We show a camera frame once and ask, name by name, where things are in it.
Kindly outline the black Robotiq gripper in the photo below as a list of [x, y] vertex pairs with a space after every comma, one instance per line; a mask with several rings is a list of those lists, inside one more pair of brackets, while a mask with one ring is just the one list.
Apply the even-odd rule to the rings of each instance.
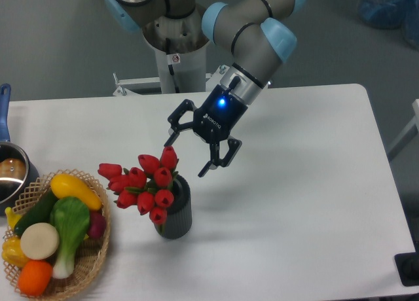
[[[182, 103], [168, 117], [170, 123], [169, 138], [164, 146], [172, 146], [181, 132], [193, 130], [209, 144], [210, 158], [201, 169], [198, 176], [203, 177], [209, 170], [218, 167], [230, 166], [242, 142], [239, 139], [229, 137], [231, 129], [247, 110], [247, 106], [232, 96], [228, 90], [217, 85], [203, 102], [202, 106], [196, 108], [193, 101], [184, 99]], [[186, 112], [193, 113], [193, 120], [180, 123]], [[220, 157], [220, 141], [227, 139], [228, 151], [224, 158]]]

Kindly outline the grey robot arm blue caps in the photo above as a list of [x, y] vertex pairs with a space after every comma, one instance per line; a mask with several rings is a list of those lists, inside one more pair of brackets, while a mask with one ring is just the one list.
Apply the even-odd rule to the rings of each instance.
[[206, 47], [213, 43], [234, 61], [199, 107], [185, 100], [169, 116], [172, 145], [192, 130], [209, 145], [205, 170], [227, 167], [241, 147], [231, 130], [294, 51], [297, 40], [283, 25], [305, 0], [243, 0], [200, 6], [196, 0], [105, 0], [118, 24], [140, 31], [154, 50], [162, 93], [201, 92]]

